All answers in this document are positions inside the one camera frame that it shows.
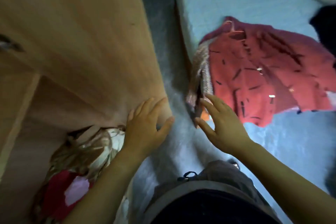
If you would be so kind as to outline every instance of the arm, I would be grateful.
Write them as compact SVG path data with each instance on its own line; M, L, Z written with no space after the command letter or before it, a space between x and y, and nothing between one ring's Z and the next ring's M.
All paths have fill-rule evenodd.
M167 99L162 99L154 107L153 100L141 103L130 112L123 148L63 224L114 221L132 177L142 161L165 140L174 123L174 117L170 117L159 131L156 130L159 113Z
M215 123L196 122L221 151L239 159L265 186L294 223L336 223L336 200L254 143L240 120L221 99L207 95L202 100Z

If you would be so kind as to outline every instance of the left hand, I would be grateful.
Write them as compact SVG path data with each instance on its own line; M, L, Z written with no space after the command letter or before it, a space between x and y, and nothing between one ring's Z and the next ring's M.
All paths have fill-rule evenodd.
M163 98L153 106L154 98L150 98L130 111L122 150L144 160L163 143L175 121L171 116L159 131L156 129L158 116L167 101Z

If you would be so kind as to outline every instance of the finger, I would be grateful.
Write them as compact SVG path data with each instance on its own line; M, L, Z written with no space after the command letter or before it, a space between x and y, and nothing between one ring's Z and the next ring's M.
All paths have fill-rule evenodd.
M142 114L148 114L149 111L151 110L152 106L153 106L153 101L154 98L150 98L148 100L146 100L146 102L143 104L142 108L141 108L141 113Z
M218 110L216 109L216 107L214 107L212 105L212 103L209 103L208 101L204 100L203 98L201 98L201 105L203 105L207 110L208 110L208 113L214 117L216 116L216 114L218 114Z
M159 102L155 104L152 111L150 112L150 115L153 115L155 118L157 118L161 112L162 107L168 102L168 98L165 97L161 99Z
M223 100L218 98L217 96L205 94L205 96L211 101L211 103L216 107L219 112L227 111L227 107L229 107Z
M195 118L196 123L203 130L210 141L216 136L216 132L201 118Z
M169 134L171 127L173 126L175 122L175 117L171 116L166 120L166 122L162 125L161 129L157 132L157 135L159 138L166 138L166 136Z
M146 101L143 101L135 110L134 115L138 115L141 112L142 106L145 104Z
M129 114L128 114L128 117L127 117L127 122L133 120L133 117L134 117L134 109L132 109Z

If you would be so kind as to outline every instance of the hand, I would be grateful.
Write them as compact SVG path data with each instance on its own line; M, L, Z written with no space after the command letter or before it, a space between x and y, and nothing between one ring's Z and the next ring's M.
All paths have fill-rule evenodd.
M166 120L161 129L157 131L156 123L167 98L161 99L153 107L154 98L142 102L136 110L128 114L125 141L122 150L131 153L132 156L142 161L153 150L158 148L166 139L175 118L172 116Z
M212 102L201 99L201 104L208 110L215 124L215 131L201 118L196 123L204 131L210 142L221 151L235 157L253 143L235 112L216 96L206 94Z

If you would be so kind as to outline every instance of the red fabric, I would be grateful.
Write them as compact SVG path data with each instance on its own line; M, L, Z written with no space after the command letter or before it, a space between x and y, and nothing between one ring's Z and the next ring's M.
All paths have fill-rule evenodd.
M80 201L73 203L70 206L65 204L65 195L64 192L80 174L71 173L67 170L61 171L57 175L54 175L49 183L47 190L44 194L41 214L45 217L52 217L57 221L62 221L77 205Z
M233 17L201 42L214 37L209 45L214 94L243 123L264 127L273 114L294 106L332 110L325 91L336 92L335 58L314 39Z

